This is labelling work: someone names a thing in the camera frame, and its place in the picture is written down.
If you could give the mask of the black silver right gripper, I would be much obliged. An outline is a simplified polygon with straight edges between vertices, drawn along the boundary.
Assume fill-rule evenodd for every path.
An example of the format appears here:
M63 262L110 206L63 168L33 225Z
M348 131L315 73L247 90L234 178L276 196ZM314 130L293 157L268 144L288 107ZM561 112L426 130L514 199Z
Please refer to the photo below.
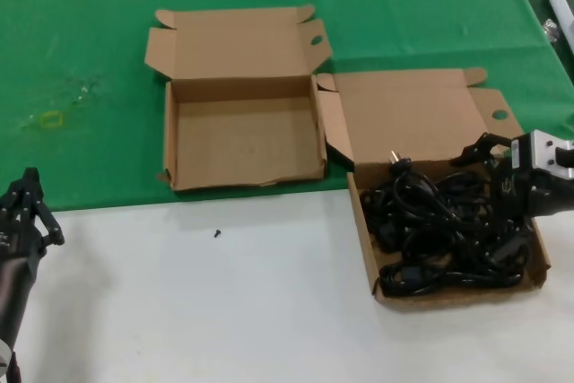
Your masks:
M532 238L530 218L573 209L573 142L540 130L510 138L482 134L450 160L462 168L481 163L495 166L491 150L510 147L492 175L492 204L483 229L500 244Z

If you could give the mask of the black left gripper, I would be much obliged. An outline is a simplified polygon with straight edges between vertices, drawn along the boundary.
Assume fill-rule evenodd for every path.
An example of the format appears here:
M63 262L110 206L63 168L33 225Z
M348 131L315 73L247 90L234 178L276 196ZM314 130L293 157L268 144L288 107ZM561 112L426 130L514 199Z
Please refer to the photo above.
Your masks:
M65 244L60 225L42 199L37 168L26 168L1 195L1 222L9 222L1 226L1 340L6 345L15 345L45 248ZM33 225L36 216L48 232L43 237Z

